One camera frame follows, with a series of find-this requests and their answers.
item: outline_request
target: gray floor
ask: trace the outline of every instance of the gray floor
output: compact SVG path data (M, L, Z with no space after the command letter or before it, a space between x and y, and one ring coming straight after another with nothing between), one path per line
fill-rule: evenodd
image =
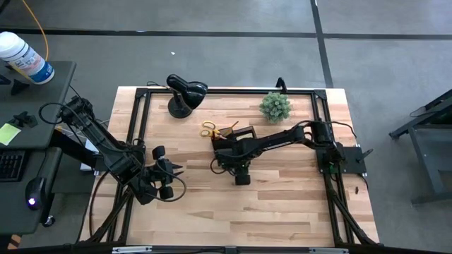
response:
M31 1L45 28L313 32L308 0ZM452 1L318 0L324 32L451 34ZM33 28L14 1L0 25ZM39 35L23 35L44 53ZM325 87L316 39L238 37L49 36L51 60L76 61L73 86L109 118L116 88L163 83L170 73L213 86ZM387 246L452 251L452 203L412 207L430 193L411 142L388 133L408 114L451 89L452 41L326 40L335 87L346 89L353 124L363 148L372 207ZM87 199L66 195L54 206L59 228L24 236L23 246L76 240Z

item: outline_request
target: computer mouse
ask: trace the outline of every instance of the computer mouse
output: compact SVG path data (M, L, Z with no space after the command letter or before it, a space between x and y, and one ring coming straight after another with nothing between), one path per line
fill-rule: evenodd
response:
M45 178L37 176L25 187L25 202L31 210L39 210L45 204Z

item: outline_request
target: white container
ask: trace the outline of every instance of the white container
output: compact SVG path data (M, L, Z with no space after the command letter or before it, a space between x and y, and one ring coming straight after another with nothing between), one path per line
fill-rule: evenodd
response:
M37 85L49 82L55 75L53 67L12 32L0 33L0 58Z

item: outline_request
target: yellow sticky note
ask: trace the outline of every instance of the yellow sticky note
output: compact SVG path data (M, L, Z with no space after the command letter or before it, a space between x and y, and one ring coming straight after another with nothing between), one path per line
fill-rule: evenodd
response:
M9 143L20 133L20 129L5 123L0 128L0 143L9 145Z

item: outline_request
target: desk lamp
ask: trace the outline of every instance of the desk lamp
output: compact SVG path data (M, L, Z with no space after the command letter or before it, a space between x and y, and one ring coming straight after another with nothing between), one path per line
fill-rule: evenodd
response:
M207 85L198 81L186 82L178 75L171 74L167 84L172 90L173 98L168 102L169 113L178 119L191 114L199 106L207 93Z

